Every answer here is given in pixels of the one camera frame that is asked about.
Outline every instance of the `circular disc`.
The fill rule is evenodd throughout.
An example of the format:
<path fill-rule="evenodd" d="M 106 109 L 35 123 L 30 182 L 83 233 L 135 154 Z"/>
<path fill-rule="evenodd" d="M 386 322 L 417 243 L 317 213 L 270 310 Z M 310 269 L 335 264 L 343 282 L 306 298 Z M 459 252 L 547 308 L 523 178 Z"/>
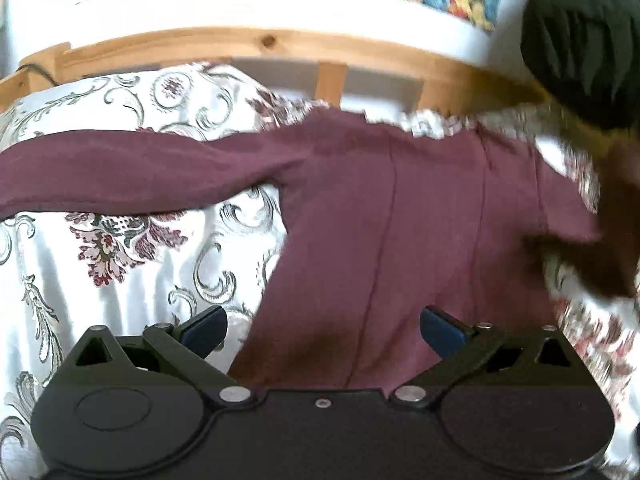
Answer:
<path fill-rule="evenodd" d="M 581 386 L 458 386 L 442 400 L 440 417 L 473 457 L 527 474 L 587 465 L 614 429 L 600 390 Z"/>
<path fill-rule="evenodd" d="M 36 404 L 31 431 L 47 461 L 95 473 L 147 468 L 188 443 L 204 416 L 197 391 L 168 375 L 134 368 L 114 381 L 96 370 L 82 382 L 52 384 Z"/>

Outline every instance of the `screw head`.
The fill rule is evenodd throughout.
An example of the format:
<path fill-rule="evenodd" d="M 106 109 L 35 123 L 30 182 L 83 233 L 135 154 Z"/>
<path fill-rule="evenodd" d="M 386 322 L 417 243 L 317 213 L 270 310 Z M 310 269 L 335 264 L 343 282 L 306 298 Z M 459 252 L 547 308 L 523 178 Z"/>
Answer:
<path fill-rule="evenodd" d="M 316 408 L 330 408 L 332 402 L 329 399 L 316 400 Z"/>
<path fill-rule="evenodd" d="M 420 386 L 400 386 L 396 390 L 396 399 L 404 402 L 419 402 L 427 396 L 427 392 Z"/>
<path fill-rule="evenodd" d="M 220 399 L 225 402 L 245 402 L 251 398 L 251 391 L 244 386 L 227 386 L 220 390 Z"/>

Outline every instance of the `wooden bed frame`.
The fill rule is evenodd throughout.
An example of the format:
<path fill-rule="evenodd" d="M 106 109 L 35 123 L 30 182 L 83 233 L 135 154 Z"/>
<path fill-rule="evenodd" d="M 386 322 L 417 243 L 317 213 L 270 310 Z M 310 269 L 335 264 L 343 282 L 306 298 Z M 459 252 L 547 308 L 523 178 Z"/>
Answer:
<path fill-rule="evenodd" d="M 524 86 L 480 68 L 418 48 L 385 41 L 301 30 L 239 27 L 179 28 L 136 34 L 71 48 L 62 43 L 20 62 L 38 64 L 58 83 L 109 73 L 156 70 L 185 62 L 231 62 L 235 57 L 308 60 L 319 64 L 315 97 L 339 105 L 349 67 L 418 80 L 416 109 L 473 114 L 544 99 Z M 28 68 L 0 81 L 0 111 L 16 99 L 50 88 Z"/>

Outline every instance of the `dark cushion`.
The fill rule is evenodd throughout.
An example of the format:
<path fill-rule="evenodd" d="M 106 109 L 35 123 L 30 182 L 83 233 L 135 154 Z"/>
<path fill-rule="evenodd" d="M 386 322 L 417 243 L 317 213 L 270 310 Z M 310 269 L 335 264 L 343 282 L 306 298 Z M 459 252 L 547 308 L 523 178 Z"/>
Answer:
<path fill-rule="evenodd" d="M 640 99 L 640 0 L 529 0 L 525 64 L 558 102 L 603 129 L 628 128 Z"/>

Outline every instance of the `white wall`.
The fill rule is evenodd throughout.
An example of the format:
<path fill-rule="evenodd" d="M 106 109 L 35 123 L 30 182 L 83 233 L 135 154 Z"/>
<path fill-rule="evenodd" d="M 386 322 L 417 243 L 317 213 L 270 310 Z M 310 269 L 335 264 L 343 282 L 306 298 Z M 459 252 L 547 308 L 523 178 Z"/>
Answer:
<path fill-rule="evenodd" d="M 304 28 L 395 41 L 525 80 L 519 15 L 502 0 L 492 35 L 399 0 L 8 0 L 9 64 L 52 44 L 74 47 L 162 28 L 203 25 Z"/>

